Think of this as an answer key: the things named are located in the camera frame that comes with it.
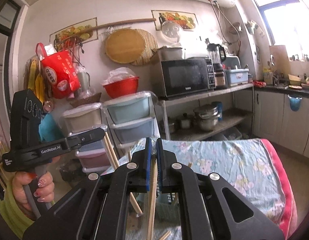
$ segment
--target hand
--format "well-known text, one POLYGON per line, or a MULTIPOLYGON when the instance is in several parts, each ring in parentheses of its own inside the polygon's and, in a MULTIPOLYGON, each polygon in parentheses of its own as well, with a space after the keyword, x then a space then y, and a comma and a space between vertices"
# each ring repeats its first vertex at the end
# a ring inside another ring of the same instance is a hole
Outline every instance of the hand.
MULTIPOLYGON (((29 218, 33 218, 31 207, 26 198, 23 185, 28 185, 33 179, 36 178, 35 174, 19 171, 16 172, 13 178, 12 188, 13 196, 20 210, 29 218)), ((39 202, 51 202, 54 199, 54 183, 50 172, 44 174, 38 180, 38 189, 35 191, 34 196, 39 197, 39 202)))

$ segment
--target red bag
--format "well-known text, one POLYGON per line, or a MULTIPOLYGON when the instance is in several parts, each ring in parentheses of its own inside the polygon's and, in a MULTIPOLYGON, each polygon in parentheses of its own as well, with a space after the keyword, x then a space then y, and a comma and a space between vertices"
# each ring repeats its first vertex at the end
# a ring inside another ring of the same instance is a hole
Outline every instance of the red bag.
POLYGON ((39 46, 44 56, 41 63, 46 77, 51 83, 53 97, 62 99, 80 88, 80 82, 68 52, 60 51, 48 56, 44 45, 38 43, 36 46, 37 56, 39 46))

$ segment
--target red bowl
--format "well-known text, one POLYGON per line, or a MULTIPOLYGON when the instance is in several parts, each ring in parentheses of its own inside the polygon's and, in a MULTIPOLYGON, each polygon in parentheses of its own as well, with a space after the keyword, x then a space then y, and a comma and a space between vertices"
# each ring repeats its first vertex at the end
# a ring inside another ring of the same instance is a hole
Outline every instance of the red bowl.
POLYGON ((111 98, 136 93, 139 85, 139 77, 127 78, 103 86, 111 98))

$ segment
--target microwave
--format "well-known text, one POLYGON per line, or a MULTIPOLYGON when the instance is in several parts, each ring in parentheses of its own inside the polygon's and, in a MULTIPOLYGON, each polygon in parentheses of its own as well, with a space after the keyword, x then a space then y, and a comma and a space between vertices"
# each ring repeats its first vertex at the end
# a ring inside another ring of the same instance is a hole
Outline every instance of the microwave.
POLYGON ((153 92, 158 97, 172 97, 216 88, 212 61, 195 57, 160 61, 150 67, 153 92))

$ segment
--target wicker basket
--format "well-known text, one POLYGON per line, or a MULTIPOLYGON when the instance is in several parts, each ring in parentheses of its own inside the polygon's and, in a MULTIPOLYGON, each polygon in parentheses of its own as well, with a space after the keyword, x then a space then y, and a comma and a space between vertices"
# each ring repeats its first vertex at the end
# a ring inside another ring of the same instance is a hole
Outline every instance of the wicker basket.
POLYGON ((83 98, 83 99, 76 99, 70 102, 73 108, 76 108, 78 106, 92 104, 92 103, 98 103, 100 101, 101 93, 97 93, 91 97, 83 98))

